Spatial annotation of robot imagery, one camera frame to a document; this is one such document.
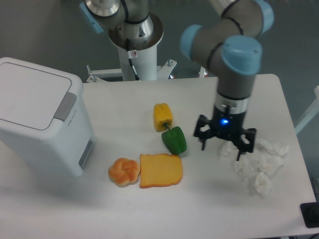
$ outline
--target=blue joint cap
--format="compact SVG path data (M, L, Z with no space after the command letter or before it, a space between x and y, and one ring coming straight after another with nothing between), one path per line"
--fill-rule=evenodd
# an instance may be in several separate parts
M194 38L198 30L200 30L201 28L202 26L200 25L189 26L188 28L186 28L186 30L183 32L180 38L180 43L179 43L180 50L189 59L191 59L191 49L192 49Z
M247 36L228 37L221 49L221 57L234 72L250 76L260 69L263 48L254 38Z
M265 31L268 31L273 25L275 20L274 12L271 6L264 0L254 0L254 2L256 2L260 6L261 12L263 13L263 29L260 33L263 34Z
M79 8L85 20L89 23L89 25L96 34L104 32L103 28L101 28L100 25L96 22L96 20L92 17L92 15L89 13L88 9L86 8L83 2L80 3Z

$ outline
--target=bread slice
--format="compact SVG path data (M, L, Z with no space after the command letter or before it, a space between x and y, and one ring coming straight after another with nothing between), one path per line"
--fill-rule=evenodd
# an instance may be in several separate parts
M141 154L140 188L167 187L176 185L183 176L180 157L176 155Z

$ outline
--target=white table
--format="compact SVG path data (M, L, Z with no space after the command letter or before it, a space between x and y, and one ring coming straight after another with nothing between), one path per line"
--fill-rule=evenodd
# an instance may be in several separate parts
M0 238L31 239L242 239L318 233L307 229L299 205L314 202L279 79L259 75L245 120L257 136L288 143L285 166L266 199L250 190L231 166L218 160L222 141L193 137L200 114L212 115L216 78L85 84L97 143L76 179L37 180L0 144ZM168 153L153 126L153 106L168 103L188 149L183 179L166 188L119 188L108 168L119 157ZM258 158L259 152L247 155Z

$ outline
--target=black object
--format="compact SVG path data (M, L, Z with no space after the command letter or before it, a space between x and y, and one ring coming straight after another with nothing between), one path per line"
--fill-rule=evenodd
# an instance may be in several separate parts
M307 228L319 228L319 203L302 203L301 213Z
M218 137L227 141L232 141L239 149L237 161L241 154L254 151L255 136L257 130L255 128L243 129L243 121L245 112L236 115L230 115L229 111L222 112L214 107L213 119L209 120L206 116L200 115L196 124L194 136L202 142L202 150L205 149L206 140ZM210 129L201 131L201 128L209 126Z
M313 239L313 238L315 238L316 236L318 236L319 235L319 233L316 233L316 234L313 234L311 237L309 237L308 239Z

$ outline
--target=metal bracket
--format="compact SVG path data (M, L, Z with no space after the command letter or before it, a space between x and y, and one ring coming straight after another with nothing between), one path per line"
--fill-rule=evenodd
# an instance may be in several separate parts
M173 76L171 75L171 72L176 65L176 61L169 59L163 66L157 66L157 79L172 79ZM89 74L89 78L86 80L87 82L98 82L99 78L121 77L123 75L121 69L91 71L89 65L87 65L86 68Z

